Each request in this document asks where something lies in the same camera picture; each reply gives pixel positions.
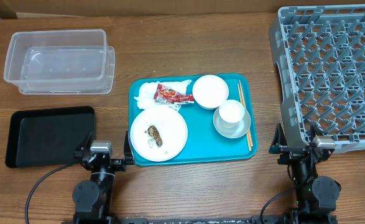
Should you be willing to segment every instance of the white tissue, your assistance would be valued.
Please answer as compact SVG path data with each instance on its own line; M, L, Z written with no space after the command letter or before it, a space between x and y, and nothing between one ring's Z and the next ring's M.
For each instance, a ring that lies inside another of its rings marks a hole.
M139 109L147 109L156 104L155 100L153 99L157 85L160 83L171 89L181 93L187 94L187 87L192 82L192 80L185 80L182 82L152 82L152 83L144 83L139 88L139 95L135 96L134 99L137 100L137 105ZM167 106L171 107L172 109L178 111L181 108L181 105L176 104L167 104Z

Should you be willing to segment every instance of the red snack packet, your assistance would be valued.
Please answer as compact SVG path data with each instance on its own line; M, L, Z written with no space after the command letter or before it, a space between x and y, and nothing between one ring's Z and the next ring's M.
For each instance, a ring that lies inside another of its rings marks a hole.
M183 95L165 85L158 84L153 99L158 103L194 103L193 95Z

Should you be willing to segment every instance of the clear plastic container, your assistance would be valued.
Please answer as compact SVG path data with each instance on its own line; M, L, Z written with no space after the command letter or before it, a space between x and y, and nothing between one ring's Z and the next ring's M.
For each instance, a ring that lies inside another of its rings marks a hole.
M29 95L107 94L116 59L103 30L17 32L4 80Z

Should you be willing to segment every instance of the cup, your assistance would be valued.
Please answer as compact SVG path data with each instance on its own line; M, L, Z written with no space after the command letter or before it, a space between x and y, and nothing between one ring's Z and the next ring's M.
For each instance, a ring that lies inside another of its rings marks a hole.
M239 101L226 100L219 107L219 116L224 128L233 128L243 119L244 107Z

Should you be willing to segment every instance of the food residue on plate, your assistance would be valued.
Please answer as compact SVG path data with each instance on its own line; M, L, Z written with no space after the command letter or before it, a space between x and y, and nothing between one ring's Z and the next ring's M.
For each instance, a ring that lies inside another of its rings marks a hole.
M154 125L150 125L149 128L147 129L147 133L150 137L152 137L152 139L148 140L149 143L149 147L153 147L153 141L156 142L156 145L158 147L162 147L163 145L163 140L160 137L160 133L157 130L157 128Z

